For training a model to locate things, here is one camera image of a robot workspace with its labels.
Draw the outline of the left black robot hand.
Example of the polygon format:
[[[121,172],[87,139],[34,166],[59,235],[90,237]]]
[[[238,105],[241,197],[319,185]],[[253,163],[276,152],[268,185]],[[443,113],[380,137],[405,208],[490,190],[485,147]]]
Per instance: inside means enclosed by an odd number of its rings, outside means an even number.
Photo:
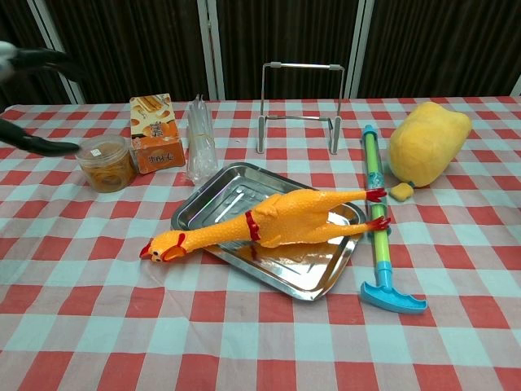
[[[19,72],[50,69],[68,80],[78,82],[85,72],[66,53],[51,49],[23,49],[10,42],[1,41],[1,83]],[[52,142],[28,134],[23,128],[1,119],[1,141],[20,150],[39,156],[70,156],[80,151],[80,146],[69,142]]]

